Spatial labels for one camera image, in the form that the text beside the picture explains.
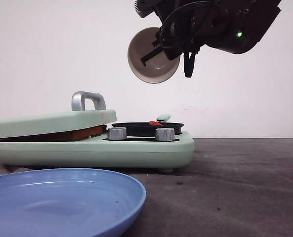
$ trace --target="gray fabric surface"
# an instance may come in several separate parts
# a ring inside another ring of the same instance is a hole
[[[293,237],[293,139],[195,139],[170,174],[113,169],[147,191],[123,237]],[[0,174],[28,168],[0,163]]]

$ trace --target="white wall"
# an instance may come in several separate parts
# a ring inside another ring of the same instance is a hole
[[[191,79],[180,66],[158,85],[127,63],[131,38],[160,25],[133,3],[0,0],[0,119],[69,111],[85,90],[101,93],[118,121],[171,113],[193,137],[293,137],[293,0],[250,52],[205,46]]]

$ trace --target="toy stove lid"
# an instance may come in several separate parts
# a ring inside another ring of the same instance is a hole
[[[85,110],[85,99],[93,101],[95,110]],[[0,139],[75,131],[116,120],[116,112],[106,109],[100,94],[79,91],[72,97],[71,112],[0,120]]]

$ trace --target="blue plate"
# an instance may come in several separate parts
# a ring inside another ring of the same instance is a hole
[[[118,237],[146,197],[136,179],[99,169],[0,176],[0,237]]]

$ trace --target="metal handle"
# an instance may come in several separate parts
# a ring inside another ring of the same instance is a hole
[[[78,91],[74,93],[72,97],[72,111],[85,110],[85,99],[93,101],[95,110],[106,110],[106,103],[102,95]]]

